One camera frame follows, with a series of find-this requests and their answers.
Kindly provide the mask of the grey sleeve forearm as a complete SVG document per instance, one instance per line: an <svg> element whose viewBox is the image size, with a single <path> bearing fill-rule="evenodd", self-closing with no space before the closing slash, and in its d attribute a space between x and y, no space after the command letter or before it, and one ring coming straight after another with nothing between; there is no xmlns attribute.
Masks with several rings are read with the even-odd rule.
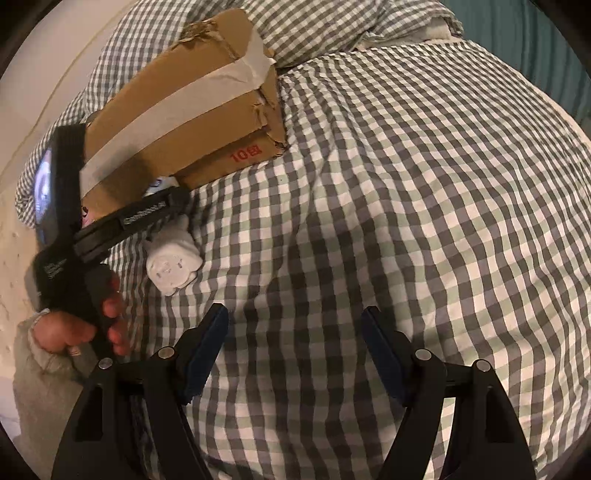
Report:
<svg viewBox="0 0 591 480"><path fill-rule="evenodd" d="M68 347L61 354L41 349L32 327L49 313L44 311L24 322L14 345L16 372L14 393L22 440L42 450L57 445L72 408L96 357L88 343Z"/></svg>

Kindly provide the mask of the left hand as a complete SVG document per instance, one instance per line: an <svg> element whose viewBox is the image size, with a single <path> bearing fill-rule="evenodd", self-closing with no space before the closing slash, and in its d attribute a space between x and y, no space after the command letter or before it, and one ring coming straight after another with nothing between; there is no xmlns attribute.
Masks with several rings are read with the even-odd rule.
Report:
<svg viewBox="0 0 591 480"><path fill-rule="evenodd" d="M118 356L130 352L126 322L123 318L124 302L119 293L120 280L112 274L110 296L103 302L103 314L114 321L107 332L107 338ZM52 354L61 354L68 347L77 347L90 342L96 335L95 326L63 311L50 311L41 316L32 327L32 336L38 346Z"/></svg>

